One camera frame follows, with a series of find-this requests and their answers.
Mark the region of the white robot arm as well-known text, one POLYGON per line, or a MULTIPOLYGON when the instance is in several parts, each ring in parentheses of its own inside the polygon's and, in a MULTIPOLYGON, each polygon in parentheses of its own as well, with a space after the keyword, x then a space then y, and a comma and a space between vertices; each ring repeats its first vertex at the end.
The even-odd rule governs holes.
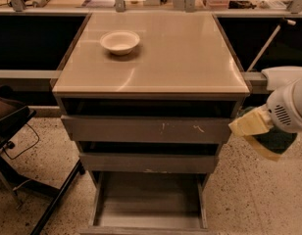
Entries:
POLYGON ((302 78, 277 88, 267 102, 228 125, 236 136, 268 133, 274 127, 286 133, 302 132, 302 78))

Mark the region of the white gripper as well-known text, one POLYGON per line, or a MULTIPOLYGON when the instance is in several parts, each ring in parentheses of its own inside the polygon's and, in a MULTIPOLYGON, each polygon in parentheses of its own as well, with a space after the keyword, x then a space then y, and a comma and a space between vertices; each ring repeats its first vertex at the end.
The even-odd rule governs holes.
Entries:
POLYGON ((302 132, 302 78, 276 89, 266 106, 248 108, 228 125, 239 137, 268 133, 274 126, 287 133, 302 132))

